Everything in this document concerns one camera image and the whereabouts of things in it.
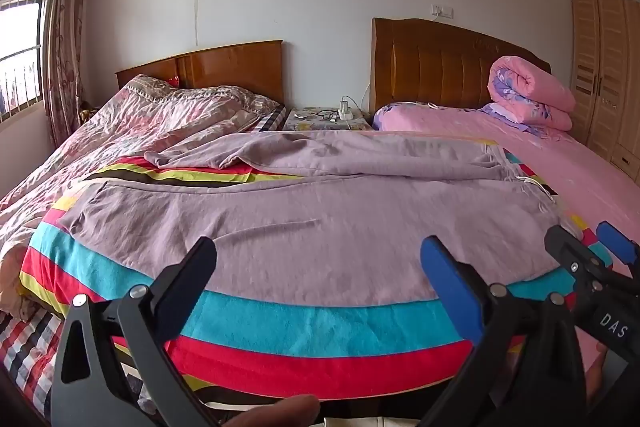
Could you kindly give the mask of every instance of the wall outlet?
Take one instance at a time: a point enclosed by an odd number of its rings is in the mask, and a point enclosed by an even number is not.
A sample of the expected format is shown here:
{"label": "wall outlet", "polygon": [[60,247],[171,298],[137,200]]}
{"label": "wall outlet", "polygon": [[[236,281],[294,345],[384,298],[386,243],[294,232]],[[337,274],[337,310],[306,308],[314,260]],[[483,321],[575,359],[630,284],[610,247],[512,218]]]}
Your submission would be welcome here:
{"label": "wall outlet", "polygon": [[432,4],[431,15],[453,19],[453,8],[451,6],[439,6],[437,4]]}

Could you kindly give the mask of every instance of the hand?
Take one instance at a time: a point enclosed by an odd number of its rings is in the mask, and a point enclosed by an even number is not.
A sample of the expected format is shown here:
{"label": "hand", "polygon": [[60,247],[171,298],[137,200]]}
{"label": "hand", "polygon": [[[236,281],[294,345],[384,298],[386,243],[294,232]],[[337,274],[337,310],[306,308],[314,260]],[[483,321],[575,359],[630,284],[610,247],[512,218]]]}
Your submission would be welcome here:
{"label": "hand", "polygon": [[243,412],[225,423],[225,427],[308,427],[319,412],[320,402],[315,396],[293,396]]}

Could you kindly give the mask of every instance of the wooden wardrobe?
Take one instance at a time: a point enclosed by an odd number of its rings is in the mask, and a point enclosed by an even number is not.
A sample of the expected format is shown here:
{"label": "wooden wardrobe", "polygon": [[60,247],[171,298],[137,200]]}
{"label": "wooden wardrobe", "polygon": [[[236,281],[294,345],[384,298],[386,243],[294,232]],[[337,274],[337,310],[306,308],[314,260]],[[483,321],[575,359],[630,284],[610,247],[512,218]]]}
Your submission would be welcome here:
{"label": "wooden wardrobe", "polygon": [[572,0],[570,134],[640,185],[640,3]]}

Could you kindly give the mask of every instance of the window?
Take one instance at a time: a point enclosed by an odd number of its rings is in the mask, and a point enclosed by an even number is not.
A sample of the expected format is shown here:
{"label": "window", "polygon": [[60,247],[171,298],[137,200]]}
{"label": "window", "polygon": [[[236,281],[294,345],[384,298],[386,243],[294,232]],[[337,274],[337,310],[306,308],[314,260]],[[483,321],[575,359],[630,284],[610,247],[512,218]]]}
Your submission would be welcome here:
{"label": "window", "polygon": [[46,0],[0,0],[0,121],[42,100]]}

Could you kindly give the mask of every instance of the brown curtain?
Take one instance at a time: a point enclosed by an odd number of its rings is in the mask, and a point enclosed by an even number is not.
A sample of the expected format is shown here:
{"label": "brown curtain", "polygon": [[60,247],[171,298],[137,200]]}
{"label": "brown curtain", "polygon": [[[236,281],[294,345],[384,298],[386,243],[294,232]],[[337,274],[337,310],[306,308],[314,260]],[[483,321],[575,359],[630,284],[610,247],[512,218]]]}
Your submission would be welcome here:
{"label": "brown curtain", "polygon": [[44,25],[42,87],[51,137],[56,147],[80,125],[82,3],[47,0]]}

